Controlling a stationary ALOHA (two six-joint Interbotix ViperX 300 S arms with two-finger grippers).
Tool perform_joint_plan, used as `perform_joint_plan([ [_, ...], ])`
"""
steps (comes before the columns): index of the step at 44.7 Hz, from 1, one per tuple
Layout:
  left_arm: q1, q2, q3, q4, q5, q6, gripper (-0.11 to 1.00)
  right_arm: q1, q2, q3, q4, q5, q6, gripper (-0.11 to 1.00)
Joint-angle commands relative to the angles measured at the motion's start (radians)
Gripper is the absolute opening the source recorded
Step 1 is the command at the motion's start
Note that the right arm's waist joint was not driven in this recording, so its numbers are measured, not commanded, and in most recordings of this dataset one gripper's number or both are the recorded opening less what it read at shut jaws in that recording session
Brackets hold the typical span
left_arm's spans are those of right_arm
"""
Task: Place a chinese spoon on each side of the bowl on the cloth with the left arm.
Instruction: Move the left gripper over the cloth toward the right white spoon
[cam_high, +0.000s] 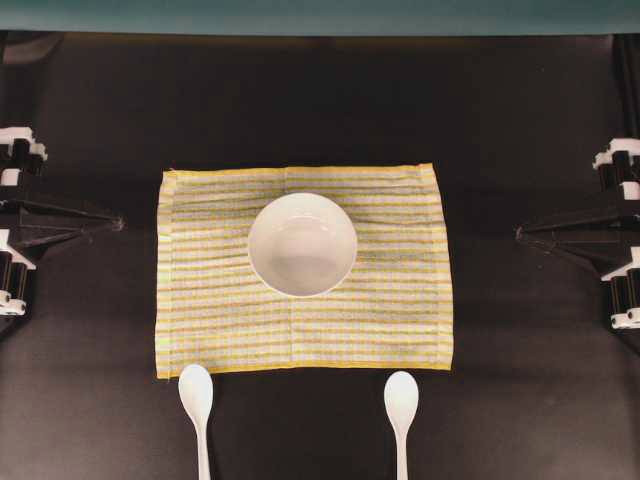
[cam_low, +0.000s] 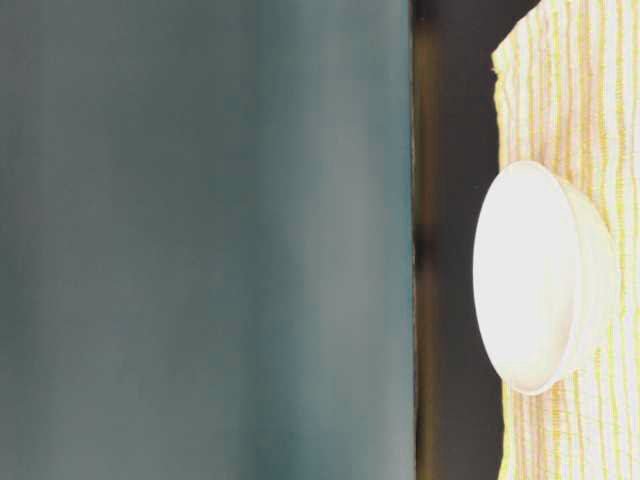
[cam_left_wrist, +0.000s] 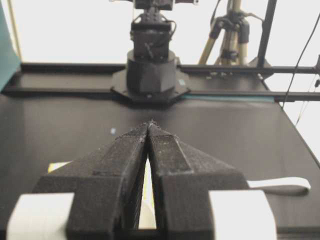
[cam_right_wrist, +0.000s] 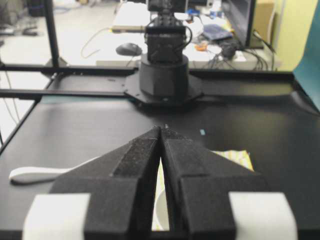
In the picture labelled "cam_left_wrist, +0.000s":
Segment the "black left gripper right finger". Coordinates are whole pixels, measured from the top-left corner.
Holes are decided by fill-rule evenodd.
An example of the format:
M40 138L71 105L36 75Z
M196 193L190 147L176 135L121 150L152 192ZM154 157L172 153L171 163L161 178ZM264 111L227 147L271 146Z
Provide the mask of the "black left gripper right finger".
M209 191L247 190L244 174L152 121L147 144L157 228L167 240L212 240Z

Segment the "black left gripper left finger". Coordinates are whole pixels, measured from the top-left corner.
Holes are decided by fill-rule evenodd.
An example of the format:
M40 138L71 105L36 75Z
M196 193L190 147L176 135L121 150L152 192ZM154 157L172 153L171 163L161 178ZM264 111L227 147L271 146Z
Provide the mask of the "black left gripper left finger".
M139 225L148 124L43 175L33 193L74 193L69 240L112 240Z

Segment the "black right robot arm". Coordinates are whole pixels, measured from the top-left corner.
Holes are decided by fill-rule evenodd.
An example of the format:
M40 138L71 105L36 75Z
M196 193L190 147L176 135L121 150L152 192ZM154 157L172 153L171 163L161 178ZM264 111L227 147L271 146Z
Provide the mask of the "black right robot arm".
M176 26L162 15L173 5L172 0L133 2L141 10L131 22L133 49L126 68L115 74L132 100L167 103L174 97L179 71L169 43ZM209 192L248 189L243 173L153 122L148 124L146 143L156 227L167 240L213 240L216 227Z

